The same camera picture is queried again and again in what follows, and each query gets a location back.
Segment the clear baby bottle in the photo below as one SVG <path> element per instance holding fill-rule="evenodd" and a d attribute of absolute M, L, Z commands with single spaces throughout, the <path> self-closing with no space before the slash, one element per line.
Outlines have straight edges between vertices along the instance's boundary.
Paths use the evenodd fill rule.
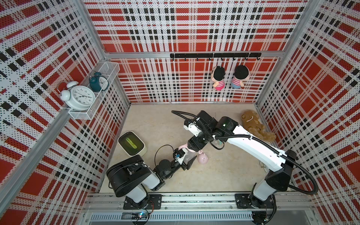
<path fill-rule="evenodd" d="M 185 156 L 185 158 L 184 158 L 184 162 L 185 162 L 185 163 L 188 163 L 192 158 L 197 157 L 197 155 L 198 155 L 197 152 L 188 149 L 188 150 L 187 150 L 187 154 L 186 154 L 186 156 Z"/>

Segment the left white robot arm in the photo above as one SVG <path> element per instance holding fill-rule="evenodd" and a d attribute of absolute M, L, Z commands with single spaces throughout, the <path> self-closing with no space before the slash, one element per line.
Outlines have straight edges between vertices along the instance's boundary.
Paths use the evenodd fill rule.
<path fill-rule="evenodd" d="M 174 160 L 163 159 L 152 170 L 141 156 L 136 155 L 110 167 L 107 172 L 109 187 L 117 197 L 126 196 L 129 202 L 142 208 L 150 201 L 145 189 L 158 191 L 165 185 L 179 169 L 189 170 L 197 159 L 197 155 L 184 155 L 175 153 Z"/>

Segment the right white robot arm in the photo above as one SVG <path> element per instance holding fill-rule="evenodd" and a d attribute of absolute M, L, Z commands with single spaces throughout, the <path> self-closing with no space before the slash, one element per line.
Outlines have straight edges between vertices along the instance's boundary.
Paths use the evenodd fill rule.
<path fill-rule="evenodd" d="M 316 179 L 296 162 L 294 151 L 284 151 L 271 146 L 226 116 L 217 121 L 205 111 L 201 111 L 198 115 L 176 110 L 171 112 L 184 119 L 184 128 L 193 135 L 185 145 L 188 150 L 200 152 L 207 144 L 211 144 L 217 150 L 222 150 L 228 143 L 246 151 L 268 167 L 268 174 L 261 182 L 255 184 L 250 198 L 264 202 L 274 193 L 286 191 L 288 188 L 306 195 L 318 193 L 319 186 Z M 290 185 L 294 168 L 298 168 L 308 177 L 313 185 L 311 190 L 303 190 Z"/>

